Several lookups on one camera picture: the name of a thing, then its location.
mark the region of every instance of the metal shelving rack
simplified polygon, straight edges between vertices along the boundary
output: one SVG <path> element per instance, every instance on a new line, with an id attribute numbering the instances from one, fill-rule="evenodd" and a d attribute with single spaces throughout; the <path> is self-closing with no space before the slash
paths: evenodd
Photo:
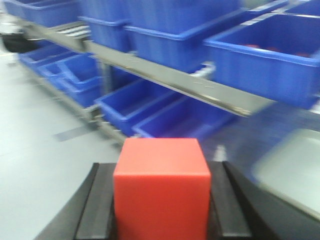
<path id="1" fill-rule="evenodd" d="M 101 62 L 104 88 L 112 90 L 113 78 L 110 66 L 117 66 L 144 79 L 160 84 L 207 104 L 225 109 L 236 115 L 247 117 L 265 108 L 274 101 L 242 90 L 216 83 L 195 74 L 188 74 L 135 56 L 133 53 L 120 52 L 88 40 L 90 30 L 77 21 L 57 27 L 47 28 L 33 22 L 17 18 L 16 24 L 28 33 L 55 42 L 76 52 L 91 52 Z M 103 120 L 99 107 L 83 108 L 61 91 L 52 87 L 45 79 L 34 75 L 36 81 L 71 106 L 89 122 L 96 122 L 103 133 L 123 143 L 126 136 L 110 123 Z"/>

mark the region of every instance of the red cube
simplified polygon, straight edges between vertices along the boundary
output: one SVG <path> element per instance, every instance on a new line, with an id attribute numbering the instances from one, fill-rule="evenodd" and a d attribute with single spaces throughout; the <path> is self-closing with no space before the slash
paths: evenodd
<path id="1" fill-rule="evenodd" d="M 211 173 L 192 138 L 129 138 L 114 171 L 118 240 L 205 240 Z"/>

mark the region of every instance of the gray floor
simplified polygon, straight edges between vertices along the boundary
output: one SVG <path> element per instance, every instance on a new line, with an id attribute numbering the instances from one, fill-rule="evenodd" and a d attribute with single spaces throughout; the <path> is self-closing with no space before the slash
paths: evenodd
<path id="1" fill-rule="evenodd" d="M 92 163 L 120 147 L 77 118 L 0 51 L 0 240 L 32 240 Z"/>

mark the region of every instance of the red object in bin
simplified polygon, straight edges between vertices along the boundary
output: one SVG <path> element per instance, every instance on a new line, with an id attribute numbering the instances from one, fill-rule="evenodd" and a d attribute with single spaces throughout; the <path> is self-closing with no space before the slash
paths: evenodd
<path id="1" fill-rule="evenodd" d="M 198 140 L 128 138 L 115 168 L 118 240 L 206 240 L 211 173 Z"/>

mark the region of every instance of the blue storage bin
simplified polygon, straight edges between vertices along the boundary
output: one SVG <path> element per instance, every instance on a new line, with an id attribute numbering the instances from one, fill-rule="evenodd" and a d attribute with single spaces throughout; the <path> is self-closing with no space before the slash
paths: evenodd
<path id="1" fill-rule="evenodd" d="M 190 97 L 172 103 L 133 127 L 143 138 L 196 138 L 213 134 L 235 116 Z"/>
<path id="2" fill-rule="evenodd" d="M 95 43 L 125 53 L 132 50 L 129 33 L 124 28 L 128 23 L 127 20 L 102 21 L 89 17 L 80 17 L 80 19 L 89 25 L 91 39 Z"/>
<path id="3" fill-rule="evenodd" d="M 64 75 L 56 62 L 39 67 L 39 74 L 47 79 L 56 89 L 62 91 L 65 89 L 61 81 Z"/>
<path id="4" fill-rule="evenodd" d="M 86 89 L 99 84 L 97 81 L 100 79 L 100 73 L 97 60 L 87 54 L 78 54 L 57 64 L 65 78 L 77 89 Z"/>
<path id="5" fill-rule="evenodd" d="M 81 0 L 82 13 L 85 17 L 117 22 L 129 19 L 124 0 Z"/>
<path id="6" fill-rule="evenodd" d="M 78 0 L 45 0 L 24 5 L 27 20 L 51 28 L 78 21 Z"/>
<path id="7" fill-rule="evenodd" d="M 251 20 L 267 11 L 284 6 L 287 0 L 275 1 L 253 10 L 238 10 L 181 34 L 169 34 L 134 26 L 126 29 L 140 58 L 186 73 L 194 73 L 210 57 L 203 40 Z"/>
<path id="8" fill-rule="evenodd" d="M 3 4 L 8 14 L 18 16 L 18 6 L 15 4 L 14 0 L 3 0 Z"/>
<path id="9" fill-rule="evenodd" d="M 181 95 L 147 80 L 139 80 L 99 98 L 104 119 L 132 136 L 132 127 L 169 105 Z"/>
<path id="10" fill-rule="evenodd" d="M 59 45 L 48 45 L 34 51 L 19 54 L 19 59 L 26 66 L 39 73 L 39 67 L 76 55 L 75 52 Z"/>
<path id="11" fill-rule="evenodd" d="M 132 84 L 133 82 L 139 80 L 140 77 L 126 72 L 118 67 L 113 67 L 112 80 L 113 80 L 113 90 L 120 89 L 126 85 Z"/>
<path id="12" fill-rule="evenodd" d="M 320 16 L 320 0 L 310 0 L 286 11 L 290 14 Z"/>
<path id="13" fill-rule="evenodd" d="M 181 34 L 239 10 L 240 0 L 126 0 L 133 26 Z"/>
<path id="14" fill-rule="evenodd" d="M 63 91 L 84 108 L 94 105 L 95 100 L 102 96 L 101 77 L 93 78 L 90 81 L 91 85 L 82 89 L 72 85 L 65 78 L 60 78 L 59 81 L 63 86 Z"/>
<path id="15" fill-rule="evenodd" d="M 16 16 L 26 19 L 26 14 L 25 14 L 25 6 L 27 4 L 35 4 L 35 3 L 40 3 L 44 2 L 46 0 L 15 0 L 15 6 L 16 6 Z"/>
<path id="16" fill-rule="evenodd" d="M 316 100 L 320 18 L 268 14 L 264 20 L 211 37 L 206 44 L 216 65 L 214 81 L 302 108 Z"/>

